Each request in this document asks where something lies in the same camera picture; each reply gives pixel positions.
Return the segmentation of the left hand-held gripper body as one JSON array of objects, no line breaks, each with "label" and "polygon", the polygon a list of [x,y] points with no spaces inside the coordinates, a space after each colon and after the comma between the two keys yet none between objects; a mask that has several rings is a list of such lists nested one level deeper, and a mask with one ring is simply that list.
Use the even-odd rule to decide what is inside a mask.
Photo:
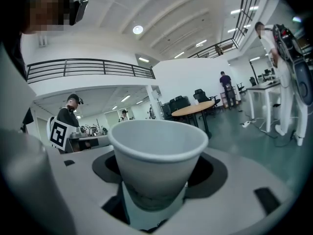
[{"label": "left hand-held gripper body", "polygon": [[70,139],[76,133],[76,127],[65,124],[58,120],[52,120],[50,124],[49,142],[59,152],[74,152]]}]

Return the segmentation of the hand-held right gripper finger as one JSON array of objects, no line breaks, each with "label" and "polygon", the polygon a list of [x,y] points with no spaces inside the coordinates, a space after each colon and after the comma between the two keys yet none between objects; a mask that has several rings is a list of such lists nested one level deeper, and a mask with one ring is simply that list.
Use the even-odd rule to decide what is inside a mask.
[{"label": "hand-held right gripper finger", "polygon": [[167,208],[161,211],[148,212],[137,207],[126,187],[122,182],[123,197],[125,200],[125,208],[129,217],[130,226],[137,230],[149,230],[156,227],[161,221],[170,219],[183,206],[183,197],[185,195],[186,187],[184,187],[174,202]]}]

